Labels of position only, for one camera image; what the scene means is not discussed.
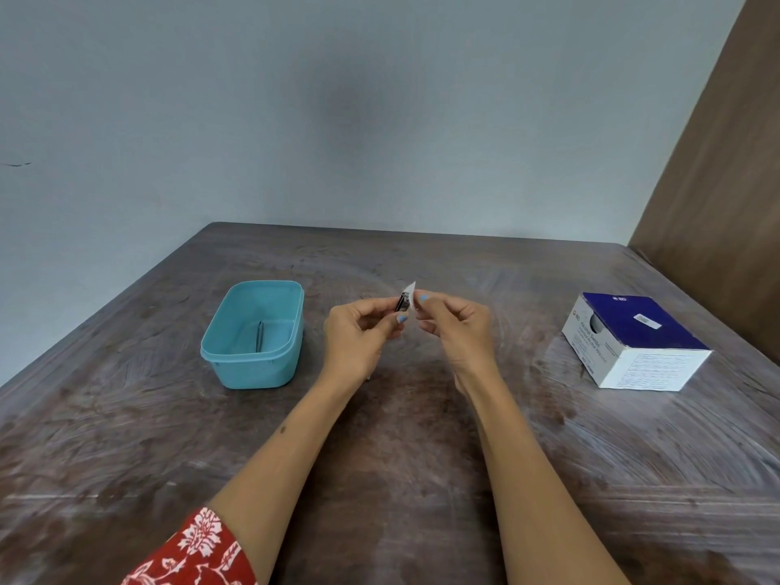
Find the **box top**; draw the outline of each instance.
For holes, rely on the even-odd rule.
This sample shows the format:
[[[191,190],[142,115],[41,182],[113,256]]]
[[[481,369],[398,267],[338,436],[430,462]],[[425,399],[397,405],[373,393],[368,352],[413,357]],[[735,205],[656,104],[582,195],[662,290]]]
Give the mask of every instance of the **box top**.
[[[626,347],[635,349],[704,349],[694,337],[655,300],[642,295],[583,293],[601,322]]]

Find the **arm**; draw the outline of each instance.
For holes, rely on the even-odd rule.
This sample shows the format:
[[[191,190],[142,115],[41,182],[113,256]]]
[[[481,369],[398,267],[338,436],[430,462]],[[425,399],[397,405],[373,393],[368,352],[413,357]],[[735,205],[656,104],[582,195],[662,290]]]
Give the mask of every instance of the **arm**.
[[[217,493],[209,509],[201,509],[186,530],[175,534],[123,583],[233,582],[233,577],[226,580],[229,571],[238,583],[268,582],[303,483],[327,434],[374,371],[385,341],[403,330],[405,314],[393,312],[397,299],[361,299],[331,310],[325,321],[325,364],[308,393]]]
[[[417,301],[420,326],[442,339],[455,385],[477,418],[510,585],[627,585],[503,382],[488,308],[425,292],[417,293]]]

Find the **white and purple box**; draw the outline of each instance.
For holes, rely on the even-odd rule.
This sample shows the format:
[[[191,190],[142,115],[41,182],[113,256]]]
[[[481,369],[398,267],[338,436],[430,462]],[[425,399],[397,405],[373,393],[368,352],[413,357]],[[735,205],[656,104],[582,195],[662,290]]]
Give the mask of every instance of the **white and purple box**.
[[[641,295],[583,293],[563,334],[600,388],[677,392],[712,353]]]

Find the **hand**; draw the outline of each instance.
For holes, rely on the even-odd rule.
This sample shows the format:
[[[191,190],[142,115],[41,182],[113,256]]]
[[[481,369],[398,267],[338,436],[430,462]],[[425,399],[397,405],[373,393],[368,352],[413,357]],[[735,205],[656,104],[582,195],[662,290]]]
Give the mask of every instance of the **hand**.
[[[398,297],[337,305],[325,321],[322,375],[355,391],[379,362],[382,346],[398,338],[407,314],[394,312]]]
[[[417,289],[414,298],[420,328],[442,340],[461,392],[467,378],[497,370],[486,305],[424,289]]]

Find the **blue bin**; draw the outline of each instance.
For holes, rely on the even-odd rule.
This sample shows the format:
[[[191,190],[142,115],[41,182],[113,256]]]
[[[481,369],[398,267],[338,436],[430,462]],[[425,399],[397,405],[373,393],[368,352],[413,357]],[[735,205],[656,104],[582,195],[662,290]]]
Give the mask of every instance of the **blue bin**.
[[[278,388],[298,365],[302,316],[303,288],[295,281],[233,285],[206,329],[200,355],[226,388]]]

